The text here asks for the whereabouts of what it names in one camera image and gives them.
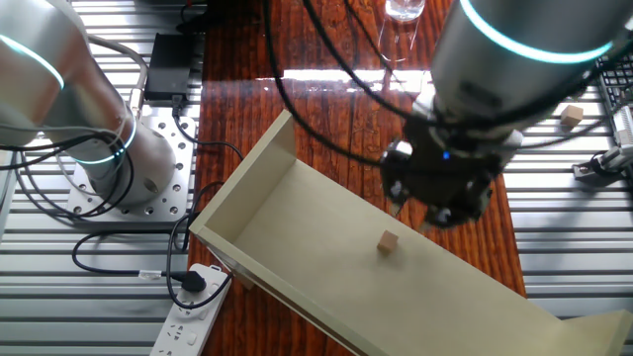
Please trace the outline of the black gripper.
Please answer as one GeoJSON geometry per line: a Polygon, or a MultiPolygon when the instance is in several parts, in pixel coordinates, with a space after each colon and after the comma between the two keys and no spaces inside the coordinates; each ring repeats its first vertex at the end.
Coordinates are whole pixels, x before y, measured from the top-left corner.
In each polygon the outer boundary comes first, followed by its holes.
{"type": "Polygon", "coordinates": [[[381,155],[389,214],[396,217],[410,199],[420,201],[426,213],[419,232],[451,229],[480,218],[490,202],[491,184],[501,172],[501,157],[446,146],[432,128],[406,125],[405,133],[381,155]]]}

